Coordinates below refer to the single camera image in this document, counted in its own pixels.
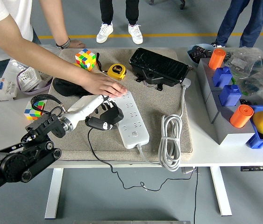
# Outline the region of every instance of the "white robotic arm segment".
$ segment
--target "white robotic arm segment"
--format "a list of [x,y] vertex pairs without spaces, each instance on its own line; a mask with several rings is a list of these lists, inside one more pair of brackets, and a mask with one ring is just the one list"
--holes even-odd
[[97,107],[108,100],[110,100],[109,96],[103,95],[83,96],[59,117],[59,120],[63,123],[66,132],[71,132],[79,121],[85,120]]

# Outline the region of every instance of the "orange cylinder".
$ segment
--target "orange cylinder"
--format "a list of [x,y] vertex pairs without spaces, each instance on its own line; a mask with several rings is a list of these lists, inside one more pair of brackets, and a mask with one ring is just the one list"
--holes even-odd
[[211,55],[208,66],[213,70],[220,68],[221,64],[224,61],[225,55],[226,52],[223,49],[215,49]]
[[240,105],[230,118],[230,123],[237,128],[243,127],[253,116],[254,110],[249,105]]

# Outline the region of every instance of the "white power strip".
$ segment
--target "white power strip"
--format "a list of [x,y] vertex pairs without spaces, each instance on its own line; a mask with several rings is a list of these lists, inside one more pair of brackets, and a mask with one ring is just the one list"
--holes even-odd
[[149,133],[131,93],[127,91],[125,95],[120,98],[115,98],[113,101],[122,110],[124,115],[124,118],[118,122],[118,129],[124,147],[131,149],[138,144],[148,144]]

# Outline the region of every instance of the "plastic bag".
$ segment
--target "plastic bag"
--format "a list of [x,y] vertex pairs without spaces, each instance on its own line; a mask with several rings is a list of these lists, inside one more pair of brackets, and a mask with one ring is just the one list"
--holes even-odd
[[244,95],[251,95],[255,92],[263,91],[263,71],[240,80],[238,85]]
[[258,48],[238,48],[227,53],[228,66],[235,79],[245,79],[263,71],[263,52]]

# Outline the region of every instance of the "human hand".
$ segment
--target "human hand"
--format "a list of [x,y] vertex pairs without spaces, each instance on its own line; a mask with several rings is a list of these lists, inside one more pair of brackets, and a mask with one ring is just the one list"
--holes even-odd
[[127,88],[101,73],[84,74],[82,87],[95,95],[106,95],[109,97],[121,97],[127,92]]
[[85,48],[85,44],[79,40],[71,40],[68,48]]

